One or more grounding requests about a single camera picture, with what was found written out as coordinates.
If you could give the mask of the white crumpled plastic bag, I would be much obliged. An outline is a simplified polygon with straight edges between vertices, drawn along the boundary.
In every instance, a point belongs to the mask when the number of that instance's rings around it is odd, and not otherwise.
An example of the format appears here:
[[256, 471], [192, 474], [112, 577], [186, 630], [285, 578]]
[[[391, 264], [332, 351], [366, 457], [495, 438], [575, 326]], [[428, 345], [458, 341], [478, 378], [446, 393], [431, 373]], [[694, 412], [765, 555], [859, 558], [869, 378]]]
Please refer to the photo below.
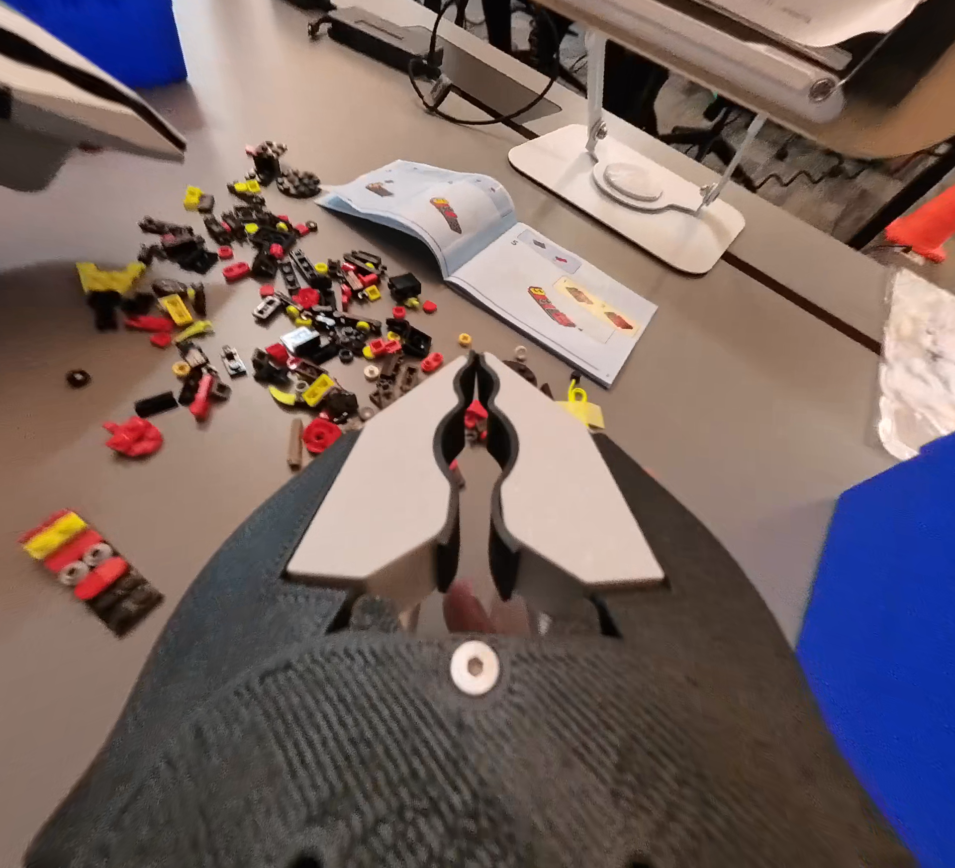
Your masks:
[[896, 271], [878, 370], [877, 435], [899, 460], [954, 432], [954, 296]]

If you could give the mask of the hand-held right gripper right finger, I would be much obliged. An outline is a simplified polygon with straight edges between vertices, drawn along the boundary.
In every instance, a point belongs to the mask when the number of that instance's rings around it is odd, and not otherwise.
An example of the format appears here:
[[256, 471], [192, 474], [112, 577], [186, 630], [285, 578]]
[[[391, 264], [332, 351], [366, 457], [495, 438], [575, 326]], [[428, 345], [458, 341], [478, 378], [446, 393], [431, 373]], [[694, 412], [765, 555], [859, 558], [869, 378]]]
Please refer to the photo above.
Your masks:
[[489, 565], [501, 599], [549, 614], [579, 599], [660, 588], [666, 576], [598, 437], [493, 354], [477, 362], [488, 410]]

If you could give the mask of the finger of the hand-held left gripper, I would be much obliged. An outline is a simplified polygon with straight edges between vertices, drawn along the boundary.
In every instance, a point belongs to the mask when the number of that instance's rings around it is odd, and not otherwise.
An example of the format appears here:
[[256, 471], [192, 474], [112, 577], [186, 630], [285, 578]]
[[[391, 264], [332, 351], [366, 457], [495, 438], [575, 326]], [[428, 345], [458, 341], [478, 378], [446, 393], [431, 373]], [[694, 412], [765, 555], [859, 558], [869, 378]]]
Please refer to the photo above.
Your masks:
[[182, 141], [138, 93], [23, 14], [1, 7], [9, 118], [67, 141]]
[[185, 141], [151, 111], [95, 96], [60, 76], [4, 62], [1, 70], [1, 185], [42, 191], [82, 147], [182, 161]]

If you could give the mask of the pile of small lego pieces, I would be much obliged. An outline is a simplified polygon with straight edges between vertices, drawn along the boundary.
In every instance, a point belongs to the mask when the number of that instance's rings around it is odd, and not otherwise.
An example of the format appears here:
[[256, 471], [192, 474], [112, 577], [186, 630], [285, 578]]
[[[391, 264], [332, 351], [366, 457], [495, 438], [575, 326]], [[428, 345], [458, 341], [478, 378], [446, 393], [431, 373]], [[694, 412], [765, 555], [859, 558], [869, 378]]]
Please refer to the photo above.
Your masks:
[[[269, 186], [277, 189], [276, 183]], [[436, 312], [434, 301], [420, 299], [416, 277], [391, 276], [379, 256], [362, 249], [346, 252], [340, 261], [312, 261], [302, 241], [317, 224], [293, 222], [271, 210], [266, 188], [251, 169], [227, 185], [234, 206], [216, 215], [214, 198], [189, 186], [184, 206], [202, 217], [205, 236], [190, 224], [146, 216], [138, 228], [151, 241], [135, 261], [78, 262], [76, 270], [97, 330], [123, 325], [148, 335], [157, 349], [175, 349], [177, 388], [137, 400], [132, 416], [156, 426], [155, 417], [184, 409], [203, 425], [229, 400], [232, 382], [250, 376], [281, 408], [315, 414], [291, 421], [286, 465], [295, 472], [305, 454], [322, 453], [353, 419], [368, 420], [395, 391], [406, 392], [421, 373], [435, 372], [442, 357], [407, 319], [415, 309]], [[224, 345], [216, 367], [200, 343], [217, 335], [204, 282], [147, 281], [155, 262], [195, 276], [217, 272], [230, 288], [253, 283], [254, 325], [281, 321], [292, 325], [290, 336], [252, 349], [247, 360]]]

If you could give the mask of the red knobbed lego piece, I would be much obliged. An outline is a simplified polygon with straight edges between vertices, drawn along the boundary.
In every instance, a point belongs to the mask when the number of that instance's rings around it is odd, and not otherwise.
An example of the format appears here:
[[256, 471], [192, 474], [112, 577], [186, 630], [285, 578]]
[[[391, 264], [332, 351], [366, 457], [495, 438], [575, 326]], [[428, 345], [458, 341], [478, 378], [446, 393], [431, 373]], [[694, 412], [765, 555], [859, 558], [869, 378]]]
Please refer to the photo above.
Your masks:
[[102, 429], [109, 434], [106, 447], [130, 459], [152, 456], [164, 443], [161, 431], [152, 422], [138, 416], [124, 422], [106, 421]]

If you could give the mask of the black power adapter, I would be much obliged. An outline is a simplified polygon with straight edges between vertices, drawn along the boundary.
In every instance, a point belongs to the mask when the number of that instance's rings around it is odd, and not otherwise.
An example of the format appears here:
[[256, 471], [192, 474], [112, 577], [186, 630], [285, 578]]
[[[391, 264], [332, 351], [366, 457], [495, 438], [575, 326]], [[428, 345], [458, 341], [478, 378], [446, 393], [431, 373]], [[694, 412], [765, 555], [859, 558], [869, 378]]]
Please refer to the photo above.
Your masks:
[[440, 74], [444, 59], [441, 43], [432, 43], [428, 28], [400, 26], [359, 6], [338, 7], [311, 20], [307, 35], [312, 41], [325, 35], [388, 68], [418, 77]]

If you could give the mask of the orange cone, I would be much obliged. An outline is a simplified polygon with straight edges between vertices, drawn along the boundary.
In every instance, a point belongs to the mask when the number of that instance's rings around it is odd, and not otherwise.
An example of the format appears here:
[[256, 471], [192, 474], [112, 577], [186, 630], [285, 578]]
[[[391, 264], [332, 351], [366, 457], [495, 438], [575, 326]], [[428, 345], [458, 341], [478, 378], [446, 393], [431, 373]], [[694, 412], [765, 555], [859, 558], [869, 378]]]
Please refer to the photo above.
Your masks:
[[953, 185], [910, 214], [898, 217], [884, 230], [886, 241], [909, 248], [933, 264], [947, 259], [945, 244], [953, 235]]

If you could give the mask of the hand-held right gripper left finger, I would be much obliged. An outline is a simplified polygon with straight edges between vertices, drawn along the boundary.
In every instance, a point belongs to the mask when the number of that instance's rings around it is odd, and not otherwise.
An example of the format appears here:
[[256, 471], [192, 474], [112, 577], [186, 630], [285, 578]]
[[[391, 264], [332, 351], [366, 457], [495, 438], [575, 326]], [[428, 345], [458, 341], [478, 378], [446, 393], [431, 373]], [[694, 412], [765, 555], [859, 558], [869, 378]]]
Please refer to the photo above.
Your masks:
[[343, 461], [288, 560], [289, 580], [388, 599], [403, 614], [454, 575], [460, 487], [450, 463], [477, 363], [471, 352], [443, 365], [340, 440]]

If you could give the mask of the beige tilted display panel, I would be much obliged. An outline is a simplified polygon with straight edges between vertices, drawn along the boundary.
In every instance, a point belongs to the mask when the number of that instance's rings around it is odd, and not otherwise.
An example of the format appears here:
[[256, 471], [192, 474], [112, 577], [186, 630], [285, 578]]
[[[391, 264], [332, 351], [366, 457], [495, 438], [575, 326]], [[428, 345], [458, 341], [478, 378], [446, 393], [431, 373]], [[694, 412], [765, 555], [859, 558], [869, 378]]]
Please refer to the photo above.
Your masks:
[[702, 0], [533, 1], [853, 158], [906, 156], [953, 134], [953, 0], [823, 48]]

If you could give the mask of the light blue instruction booklet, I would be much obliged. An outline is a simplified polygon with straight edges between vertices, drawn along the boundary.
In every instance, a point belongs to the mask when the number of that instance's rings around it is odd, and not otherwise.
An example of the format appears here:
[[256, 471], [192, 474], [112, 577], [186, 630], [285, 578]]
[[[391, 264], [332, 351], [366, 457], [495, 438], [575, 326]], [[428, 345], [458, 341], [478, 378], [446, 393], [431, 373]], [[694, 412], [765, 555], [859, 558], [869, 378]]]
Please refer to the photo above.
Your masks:
[[657, 311], [519, 221], [505, 187], [483, 174], [399, 159], [315, 201], [422, 242], [449, 288], [605, 388]]

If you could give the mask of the long black studded lego plate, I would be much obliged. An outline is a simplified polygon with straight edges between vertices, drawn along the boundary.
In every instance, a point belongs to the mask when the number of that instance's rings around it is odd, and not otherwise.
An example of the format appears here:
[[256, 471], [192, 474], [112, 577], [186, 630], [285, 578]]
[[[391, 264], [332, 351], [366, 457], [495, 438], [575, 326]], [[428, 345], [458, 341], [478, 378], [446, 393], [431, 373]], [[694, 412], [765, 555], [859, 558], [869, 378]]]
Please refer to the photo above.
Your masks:
[[252, 177], [260, 186], [269, 187], [283, 175], [283, 157], [286, 153], [287, 145], [272, 140], [245, 146], [245, 155], [252, 162]]

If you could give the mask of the red yellow black lego build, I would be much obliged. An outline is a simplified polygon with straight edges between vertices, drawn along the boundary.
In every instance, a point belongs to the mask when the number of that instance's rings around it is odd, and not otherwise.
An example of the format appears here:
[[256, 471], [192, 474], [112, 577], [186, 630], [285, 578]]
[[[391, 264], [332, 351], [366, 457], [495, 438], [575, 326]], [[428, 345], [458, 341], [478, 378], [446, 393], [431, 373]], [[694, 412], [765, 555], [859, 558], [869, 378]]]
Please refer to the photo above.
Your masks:
[[17, 543], [114, 637], [128, 635], [164, 601], [161, 590], [73, 509], [47, 516]]

